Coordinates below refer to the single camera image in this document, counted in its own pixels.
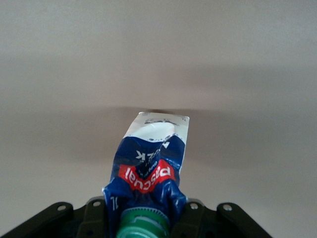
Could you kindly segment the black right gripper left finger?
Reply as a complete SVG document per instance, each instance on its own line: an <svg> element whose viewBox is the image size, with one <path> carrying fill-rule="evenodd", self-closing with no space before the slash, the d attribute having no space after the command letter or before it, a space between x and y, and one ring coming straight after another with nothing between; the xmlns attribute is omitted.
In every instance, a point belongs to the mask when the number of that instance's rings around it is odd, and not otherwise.
<svg viewBox="0 0 317 238"><path fill-rule="evenodd" d="M93 197L74 209L57 202L13 228L2 238L114 238L116 225L109 221L110 210L103 196Z"/></svg>

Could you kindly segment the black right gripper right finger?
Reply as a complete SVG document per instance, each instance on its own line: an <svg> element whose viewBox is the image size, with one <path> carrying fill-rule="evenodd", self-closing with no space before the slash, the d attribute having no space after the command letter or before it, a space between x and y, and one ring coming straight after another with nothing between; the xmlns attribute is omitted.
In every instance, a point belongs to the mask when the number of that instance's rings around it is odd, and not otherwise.
<svg viewBox="0 0 317 238"><path fill-rule="evenodd" d="M172 238L270 238L249 214L235 203L218 204L216 210L200 200L190 199L180 220L173 226Z"/></svg>

